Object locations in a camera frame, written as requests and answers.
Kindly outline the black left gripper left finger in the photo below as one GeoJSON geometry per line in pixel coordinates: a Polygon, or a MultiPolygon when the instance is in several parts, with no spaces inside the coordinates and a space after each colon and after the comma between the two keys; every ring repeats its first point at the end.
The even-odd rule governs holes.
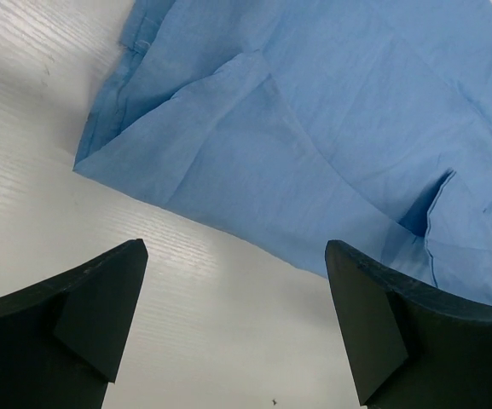
{"type": "Polygon", "coordinates": [[[148,251],[132,239],[0,297],[0,408],[100,408],[114,383],[148,251]]]}

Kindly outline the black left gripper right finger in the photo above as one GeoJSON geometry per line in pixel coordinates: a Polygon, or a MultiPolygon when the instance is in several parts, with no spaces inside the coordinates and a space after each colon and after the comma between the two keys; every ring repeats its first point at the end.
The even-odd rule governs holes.
{"type": "Polygon", "coordinates": [[[492,408],[492,306],[388,268],[340,240],[325,251],[359,403],[492,408]]]}

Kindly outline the light blue long sleeve shirt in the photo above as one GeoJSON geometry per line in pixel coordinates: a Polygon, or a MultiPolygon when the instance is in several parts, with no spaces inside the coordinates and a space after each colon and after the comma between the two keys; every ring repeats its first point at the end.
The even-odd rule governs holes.
{"type": "Polygon", "coordinates": [[[492,3],[138,1],[74,169],[325,275],[492,305],[492,3]]]}

